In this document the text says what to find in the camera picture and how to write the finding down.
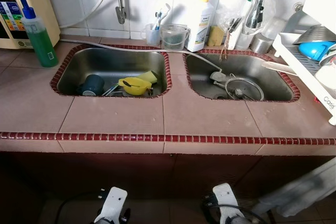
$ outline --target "double sink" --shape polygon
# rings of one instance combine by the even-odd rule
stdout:
[[[275,71],[264,68],[263,59],[248,55],[229,55],[220,61],[217,54],[203,54],[203,57],[222,68],[223,73],[233,73],[237,77],[248,78],[258,84],[268,101],[290,101],[291,88]],[[216,68],[193,56],[185,56],[187,71],[192,89],[201,96],[226,100],[231,99],[225,89],[214,85],[210,79]],[[78,95],[78,87],[90,74],[101,76],[104,90],[125,77],[136,77],[144,72],[153,71],[158,82],[153,85],[151,97],[162,94],[167,89],[167,56],[158,52],[130,52],[103,48],[87,48],[76,52],[65,68],[57,83],[57,91],[63,95]]]

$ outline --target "tap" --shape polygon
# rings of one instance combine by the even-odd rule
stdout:
[[[256,0],[254,6],[246,18],[246,27],[255,29],[261,26],[262,14],[264,12],[264,2],[265,0]]]

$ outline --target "kitchen sink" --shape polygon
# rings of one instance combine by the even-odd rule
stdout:
[[[284,79],[276,71],[263,67],[261,64],[265,61],[259,57],[229,55],[226,60],[220,61],[218,54],[202,56],[221,67],[227,76],[233,73],[236,77],[248,78],[258,84],[265,94],[264,100],[290,101],[294,97],[291,88]],[[231,99],[225,89],[214,85],[214,81],[210,79],[211,73],[218,71],[218,69],[193,56],[185,57],[191,86],[196,93],[210,99]]]
[[[78,87],[84,83],[90,74],[101,76],[104,81],[104,91],[118,83],[119,79],[135,77],[147,71],[152,71],[158,82],[152,86],[150,95],[145,93],[140,97],[150,98],[162,94],[167,88],[164,56],[158,52],[128,52],[104,48],[87,48],[76,52],[68,63],[57,84],[57,91],[64,95],[79,95]],[[119,87],[112,96],[132,97],[121,92]]]

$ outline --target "white dish rack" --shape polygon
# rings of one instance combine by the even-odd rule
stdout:
[[[323,8],[320,8],[321,2],[324,3]],[[335,3],[336,0],[306,0],[303,11],[336,34]],[[276,49],[275,56],[281,56],[292,68],[307,88],[330,112],[329,123],[336,125],[336,95],[328,91],[315,78],[314,75],[320,69],[319,63],[303,56],[298,51],[298,46],[292,45],[299,36],[300,34],[279,33],[273,43],[273,47]]]
[[[329,123],[336,125],[336,99],[314,76],[320,69],[319,63],[303,56],[298,51],[298,46],[292,45],[299,36],[300,34],[279,33],[273,43],[273,47],[276,49],[275,56],[281,56],[292,68],[301,81],[330,112],[332,117]]]

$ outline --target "red tile trim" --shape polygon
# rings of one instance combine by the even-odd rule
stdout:
[[[197,54],[220,54],[221,50],[217,50],[217,49],[202,49],[200,51],[197,51]],[[228,55],[250,55],[250,56],[254,56],[254,57],[258,57],[261,58],[265,61],[272,61],[275,62],[272,58],[270,58],[267,55],[261,55],[261,54],[256,54],[255,52],[252,51],[240,51],[240,50],[228,50],[227,51]],[[186,69],[187,72],[187,80],[188,80],[188,84],[189,87],[194,91],[192,84],[191,84],[191,79],[190,79],[190,74],[188,71],[188,67],[187,67],[187,62],[186,62],[186,58],[185,58],[185,54],[183,55],[183,60],[184,60],[184,67]],[[289,102],[296,102],[300,99],[300,90],[299,88],[294,84],[294,82],[289,78],[289,76],[285,73],[282,72],[278,72],[278,74],[282,77],[282,79],[284,80],[284,82],[289,86],[289,88],[292,90],[293,92],[293,98],[289,101],[248,101],[248,102],[285,102],[285,103],[289,103]],[[197,95],[204,97],[206,99],[210,99],[210,100],[215,100],[215,99],[211,99],[208,97],[205,97],[203,95],[200,95],[197,93]]]
[[[52,141],[131,141],[221,144],[275,144],[275,145],[336,145],[336,138],[290,138],[245,136],[196,136],[196,135],[143,135],[143,134],[91,134],[91,133],[29,133],[0,132],[4,140]]]
[[[148,49],[157,49],[160,50],[159,48],[156,47],[144,47],[144,46],[129,46],[129,45],[107,45],[107,46],[111,46],[111,47],[117,47],[117,48],[127,48],[127,49],[137,49],[137,50],[148,50]],[[50,86],[52,88],[52,90],[54,90],[56,93],[58,93],[61,96],[64,97],[79,97],[80,95],[65,95],[62,94],[61,92],[59,92],[59,90],[57,89],[57,84],[61,78],[61,76],[63,75],[65,69],[67,68],[68,64],[70,63],[72,57],[75,55],[75,53],[77,53],[80,50],[86,49],[86,48],[92,48],[94,46],[90,46],[90,45],[79,45],[77,47],[74,47],[70,50],[70,52],[68,53],[68,55],[65,57],[65,59],[63,60],[61,66],[58,68],[56,74],[54,75],[54,77],[52,78],[51,82],[50,82]],[[143,98],[143,97],[118,97],[118,99],[133,99],[133,98],[137,98],[137,99],[154,99],[157,97],[161,97],[163,95],[165,95],[169,90],[171,90],[172,86],[173,86],[173,82],[172,82],[172,76],[171,76],[171,71],[170,71],[170,65],[169,65],[169,56],[166,52],[159,52],[160,54],[163,55],[164,57],[164,67],[165,67],[165,73],[166,73],[166,81],[167,81],[167,88],[164,92],[162,92],[159,95],[156,95],[152,98]]]

